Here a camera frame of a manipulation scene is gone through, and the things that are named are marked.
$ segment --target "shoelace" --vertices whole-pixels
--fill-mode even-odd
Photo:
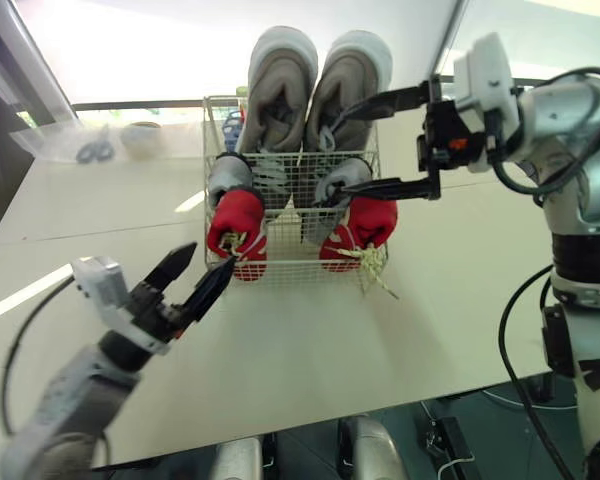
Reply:
[[[340,255],[345,255],[347,257],[356,258],[360,260],[360,267],[362,267],[368,274],[373,278],[375,282],[378,282],[380,286],[389,293],[393,298],[398,300],[398,295],[393,292],[389,286],[385,283],[382,278],[380,278],[380,273],[382,272],[382,267],[384,267],[384,253],[379,249],[373,246],[373,244],[367,245],[367,248],[364,250],[360,247],[355,247],[354,250],[345,250],[344,248],[332,248],[328,247],[330,250],[333,250]]]
[[[247,239],[247,232],[225,232],[220,237],[220,248],[231,253],[234,257],[240,257],[236,250],[242,246]]]
[[[270,157],[266,148],[261,148],[262,157],[254,159],[251,167],[253,172],[253,186],[261,192],[287,195],[289,193],[289,178],[284,162]]]

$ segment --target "black cable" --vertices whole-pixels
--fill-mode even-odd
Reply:
[[[102,440],[104,446],[104,464],[111,465],[111,442],[109,442],[109,438],[104,432],[100,434],[100,440]]]
[[[572,75],[599,75],[600,76],[600,68],[599,67],[584,67],[578,68],[576,70],[570,70],[565,72],[557,77],[553,77],[545,82],[539,84],[537,87],[550,85],[561,78],[572,76]],[[502,184],[510,190],[514,192],[521,193],[523,195],[534,195],[536,197],[542,195],[548,195],[557,190],[563,188],[567,183],[573,180],[576,175],[580,172],[582,166],[587,162],[587,160],[595,154],[598,150],[600,150],[600,131],[595,135],[595,137],[589,142],[586,146],[582,154],[575,162],[569,165],[563,173],[556,178],[555,180],[539,185],[537,187],[528,187],[526,185],[521,185],[516,182],[513,178],[509,176],[509,174],[504,169],[504,165],[502,162],[495,162],[493,164],[493,171],[498,177],[498,180],[502,182]]]
[[[520,285],[520,287],[511,296],[511,298],[509,299],[509,302],[507,303],[507,306],[504,308],[504,311],[502,312],[502,318],[500,319],[500,326],[498,328],[498,348],[500,349],[500,356],[502,357],[502,362],[504,363],[504,366],[507,369],[509,378],[511,378],[511,383],[514,386],[514,388],[516,389],[516,392],[518,393],[518,396],[520,397],[520,401],[524,405],[524,409],[527,412],[527,416],[529,417],[529,420],[531,421],[534,428],[536,429],[536,432],[538,433],[538,438],[540,438],[540,440],[542,441],[544,448],[547,450],[547,453],[551,457],[551,460],[553,461],[553,463],[556,465],[556,468],[560,472],[560,475],[562,476],[562,478],[565,480],[574,480],[574,477],[571,474],[571,472],[569,471],[569,468],[567,467],[567,465],[564,463],[564,460],[560,456],[560,452],[558,452],[558,449],[556,448],[556,446],[553,444],[553,442],[549,438],[549,435],[547,434],[547,431],[542,426],[542,423],[540,422],[540,419],[538,418],[537,413],[533,410],[531,401],[529,400],[529,397],[527,396],[527,393],[526,393],[524,387],[522,386],[522,383],[520,383],[520,380],[518,379],[516,372],[513,370],[513,367],[511,366],[511,361],[509,360],[509,354],[507,353],[507,347],[505,344],[505,331],[507,328],[507,321],[509,320],[509,315],[511,314],[511,310],[513,309],[513,306],[515,305],[516,301],[518,300],[518,298],[520,298],[520,296],[524,293],[524,291],[527,288],[529,288],[530,285],[532,285],[536,280],[538,280],[543,275],[545,275],[546,273],[551,271],[552,268],[553,268],[553,265],[548,265],[545,268],[543,268],[542,270],[540,270],[538,273],[532,275],[522,285]]]
[[[71,283],[73,283],[73,275],[61,283],[59,283],[53,290],[49,292],[49,294],[42,299],[42,301],[36,305],[36,307],[29,314],[27,319],[24,321],[18,333],[16,334],[11,346],[9,347],[9,354],[7,355],[7,360],[4,363],[4,367],[2,370],[2,378],[0,379],[0,423],[2,425],[2,430],[7,436],[12,436],[14,434],[13,427],[11,425],[11,420],[9,418],[9,408],[8,408],[8,392],[9,392],[9,380],[11,378],[11,371],[13,369],[13,363],[16,359],[16,355],[18,354],[18,350],[20,348],[20,343],[22,342],[22,338],[24,334],[27,332],[36,316],[42,311],[44,307],[46,307],[51,300],[53,300],[60,292],[62,292],[65,288],[67,288]],[[106,434],[102,432],[100,437],[104,443],[105,449],[105,460],[106,464],[111,464],[111,444],[109,443],[109,439]]]
[[[547,305],[547,295],[549,295],[549,289],[551,288],[551,277],[548,277],[542,286],[542,292],[540,292],[540,312],[544,310]]]

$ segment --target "metal wire rack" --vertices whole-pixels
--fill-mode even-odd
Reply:
[[[225,119],[246,99],[206,97],[203,122],[205,178],[209,178],[216,157],[225,151],[222,131]],[[355,260],[320,260],[322,242],[344,214],[344,207],[314,208],[315,187],[319,178],[342,161],[357,157],[371,167],[372,178],[380,178],[378,136],[372,131],[367,149],[357,152],[295,152],[245,154],[254,174],[253,186],[265,201],[267,260],[239,262],[244,284],[270,286],[315,285],[327,282],[355,282],[366,290],[373,278]],[[214,209],[205,195],[205,233]],[[388,260],[386,244],[381,248],[382,268]],[[205,255],[208,267],[220,259],[209,248]]]

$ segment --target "table surface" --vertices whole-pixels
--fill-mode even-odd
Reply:
[[[384,176],[417,178],[422,112],[380,122]],[[203,245],[201,158],[109,165],[36,161],[0,225],[0,300],[73,258],[108,255],[135,284],[166,254]],[[383,278],[394,300],[352,284],[259,288],[233,281],[204,320],[153,359],[108,430],[115,463],[186,450],[507,380],[496,343],[511,293],[550,262],[542,211],[492,173],[448,172],[442,199],[399,203]],[[202,248],[167,290],[182,300]],[[513,312],[507,341],[520,376],[546,371],[539,285]],[[0,371],[38,295],[0,316]],[[105,332],[75,289],[24,340],[10,390],[16,428],[48,380]],[[0,431],[0,447],[4,444]]]

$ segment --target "gray robot arm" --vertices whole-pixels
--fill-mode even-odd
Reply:
[[[552,234],[551,284],[560,301],[543,312],[547,361],[574,380],[585,477],[600,480],[600,69],[576,70],[519,92],[504,49],[491,34],[456,61],[454,73],[455,100],[442,98],[434,77],[342,114],[340,122],[377,119],[426,104],[418,167],[427,177],[367,182],[341,194],[436,200],[440,171],[460,167],[493,168],[508,188],[534,194]],[[511,179],[505,161],[520,165],[536,186]]]
[[[85,478],[96,441],[140,380],[138,372],[202,319],[231,279],[233,257],[208,271],[185,303],[165,305],[162,292],[189,265],[195,247],[170,252],[131,292],[111,259],[73,262],[79,288],[111,330],[47,386],[33,416],[2,452],[3,480]]]

